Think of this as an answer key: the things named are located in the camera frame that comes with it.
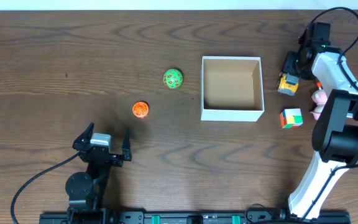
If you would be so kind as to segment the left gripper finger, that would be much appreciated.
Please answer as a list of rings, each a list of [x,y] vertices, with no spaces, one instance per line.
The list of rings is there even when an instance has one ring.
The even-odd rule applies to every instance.
[[[124,161],[132,160],[131,144],[130,144],[130,129],[126,130],[124,140],[122,142],[122,156]]]
[[[90,147],[90,141],[93,135],[94,123],[89,126],[74,140],[73,149],[77,151],[87,151]]]

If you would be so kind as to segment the grey yellow toy truck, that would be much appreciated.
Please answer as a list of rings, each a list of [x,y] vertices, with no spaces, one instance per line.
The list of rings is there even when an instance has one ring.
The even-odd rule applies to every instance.
[[[281,72],[277,82],[277,91],[286,95],[293,96],[298,89],[299,78]]]

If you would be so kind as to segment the pink white toy figure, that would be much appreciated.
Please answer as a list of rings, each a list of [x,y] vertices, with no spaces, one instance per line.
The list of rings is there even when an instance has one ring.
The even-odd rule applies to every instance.
[[[318,90],[316,90],[311,96],[311,99],[316,104],[316,107],[314,108],[313,111],[310,111],[310,113],[313,115],[315,120],[319,119],[323,111],[323,108],[328,100],[328,97],[325,91],[323,90],[322,84],[320,82],[317,83],[317,87]]]

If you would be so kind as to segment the orange patterned ball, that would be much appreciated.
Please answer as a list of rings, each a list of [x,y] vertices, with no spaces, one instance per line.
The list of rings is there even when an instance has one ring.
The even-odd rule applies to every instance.
[[[144,101],[138,101],[132,107],[132,113],[135,117],[143,119],[149,114],[149,106]]]

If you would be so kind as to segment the colourful puzzle cube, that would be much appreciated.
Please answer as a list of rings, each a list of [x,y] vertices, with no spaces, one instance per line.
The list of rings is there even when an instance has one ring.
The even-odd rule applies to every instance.
[[[283,129],[295,129],[303,124],[301,109],[284,109],[280,113],[280,122]]]

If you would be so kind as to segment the green number ball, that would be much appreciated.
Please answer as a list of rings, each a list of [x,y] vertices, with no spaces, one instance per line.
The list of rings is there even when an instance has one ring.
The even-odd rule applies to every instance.
[[[163,75],[163,83],[169,89],[176,89],[183,83],[183,74],[175,68],[168,69]]]

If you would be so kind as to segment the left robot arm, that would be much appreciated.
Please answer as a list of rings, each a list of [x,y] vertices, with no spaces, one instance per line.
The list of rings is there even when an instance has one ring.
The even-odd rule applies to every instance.
[[[125,161],[132,160],[130,131],[127,130],[122,142],[122,153],[113,154],[112,137],[93,132],[94,124],[89,126],[73,142],[78,157],[87,163],[84,172],[71,175],[65,190],[69,196],[68,223],[117,223],[117,215],[103,207],[110,169],[121,167]]]

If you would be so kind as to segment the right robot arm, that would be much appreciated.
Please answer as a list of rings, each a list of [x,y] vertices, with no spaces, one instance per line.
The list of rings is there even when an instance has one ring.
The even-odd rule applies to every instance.
[[[290,214],[315,220],[338,179],[358,167],[358,81],[344,52],[329,40],[330,24],[312,22],[300,36],[300,48],[287,53],[277,87],[317,79],[328,97],[312,133],[311,164],[288,198]]]

